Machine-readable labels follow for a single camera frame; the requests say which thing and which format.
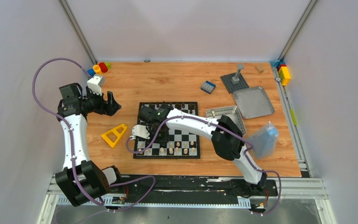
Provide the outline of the metal tin box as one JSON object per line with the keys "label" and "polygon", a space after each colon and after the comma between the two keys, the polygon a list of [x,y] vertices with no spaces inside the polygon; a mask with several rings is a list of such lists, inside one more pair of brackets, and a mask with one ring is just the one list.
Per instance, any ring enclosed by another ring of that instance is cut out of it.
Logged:
{"label": "metal tin box", "polygon": [[243,118],[236,105],[209,108],[206,110],[207,118],[220,119],[222,115],[229,117],[238,126],[243,135],[247,134]]}

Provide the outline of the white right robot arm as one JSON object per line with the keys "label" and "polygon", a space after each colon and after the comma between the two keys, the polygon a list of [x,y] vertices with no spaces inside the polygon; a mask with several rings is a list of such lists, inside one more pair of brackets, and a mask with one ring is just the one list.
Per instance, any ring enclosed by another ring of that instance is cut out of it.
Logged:
{"label": "white right robot arm", "polygon": [[158,109],[142,106],[138,112],[140,125],[132,129],[132,138],[145,141],[135,150],[142,154],[151,147],[161,151],[174,152],[176,140],[170,138],[170,131],[202,136],[212,142],[215,153],[222,159],[232,161],[240,170],[248,184],[248,190],[254,195],[266,189],[267,174],[249,155],[253,144],[244,139],[243,132],[226,115],[220,118],[205,118],[185,113],[170,105],[161,105]]}

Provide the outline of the black white chessboard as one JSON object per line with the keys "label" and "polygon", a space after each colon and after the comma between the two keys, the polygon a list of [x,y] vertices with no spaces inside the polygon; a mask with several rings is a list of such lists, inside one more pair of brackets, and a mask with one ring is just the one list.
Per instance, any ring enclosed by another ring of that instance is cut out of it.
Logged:
{"label": "black white chessboard", "polygon": [[198,115],[198,103],[188,102],[140,102],[138,111],[137,125],[132,129],[132,135],[135,136],[134,159],[199,159],[200,158],[200,137],[188,131],[162,128],[153,144],[144,152],[158,126],[153,127],[140,118],[143,107],[158,110],[161,105],[168,105],[182,112],[191,115]]}

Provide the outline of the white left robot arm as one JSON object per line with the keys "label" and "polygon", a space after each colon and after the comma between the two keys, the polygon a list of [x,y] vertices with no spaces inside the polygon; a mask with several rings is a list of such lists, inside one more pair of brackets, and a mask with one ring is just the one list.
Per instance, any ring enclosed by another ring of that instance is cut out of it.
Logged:
{"label": "white left robot arm", "polygon": [[77,207],[124,188],[124,180],[115,166],[100,169],[91,161],[87,142],[87,115],[97,113],[113,116],[121,105],[114,99],[113,92],[103,95],[82,88],[72,83],[59,88],[62,99],[58,105],[60,122],[65,141],[65,160],[63,170],[56,173],[55,180],[69,202]]}

